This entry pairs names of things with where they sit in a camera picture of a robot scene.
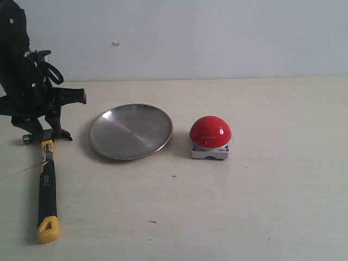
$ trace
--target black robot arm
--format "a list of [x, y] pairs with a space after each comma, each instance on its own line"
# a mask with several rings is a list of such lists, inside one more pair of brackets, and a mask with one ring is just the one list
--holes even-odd
[[44, 130], [38, 120], [52, 127], [53, 138], [71, 140], [61, 129], [61, 107], [86, 103], [84, 89], [55, 88], [64, 79], [45, 61], [51, 51], [30, 51], [27, 20], [23, 9], [13, 0], [0, 0], [0, 85], [6, 96], [0, 97], [0, 115], [12, 116], [12, 124], [30, 133], [29, 142], [40, 141]]

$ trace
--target red dome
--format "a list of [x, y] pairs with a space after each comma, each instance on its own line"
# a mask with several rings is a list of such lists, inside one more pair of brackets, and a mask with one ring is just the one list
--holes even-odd
[[218, 148], [227, 144], [232, 137], [228, 124], [216, 116], [198, 119], [190, 130], [191, 140], [198, 146]]

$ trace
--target metal plate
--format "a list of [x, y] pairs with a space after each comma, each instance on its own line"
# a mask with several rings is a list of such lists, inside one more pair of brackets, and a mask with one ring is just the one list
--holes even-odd
[[127, 104], [103, 113], [90, 129], [92, 147], [117, 160], [133, 160], [163, 148], [173, 124], [162, 110], [146, 104]]

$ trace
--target table surface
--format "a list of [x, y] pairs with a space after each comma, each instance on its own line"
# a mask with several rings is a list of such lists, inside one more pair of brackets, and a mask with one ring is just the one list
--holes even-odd
[[[0, 117], [0, 260], [348, 260], [348, 77], [65, 83], [74, 142], [57, 141], [60, 238], [36, 243], [39, 145]], [[117, 163], [88, 142], [109, 108], [147, 103], [174, 131]], [[190, 159], [201, 116], [232, 127], [231, 158]]]

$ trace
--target wall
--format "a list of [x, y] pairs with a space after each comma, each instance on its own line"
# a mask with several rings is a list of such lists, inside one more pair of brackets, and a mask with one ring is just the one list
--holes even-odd
[[[17, 0], [66, 80], [346, 74], [345, 0]], [[115, 47], [112, 42], [119, 42]]]

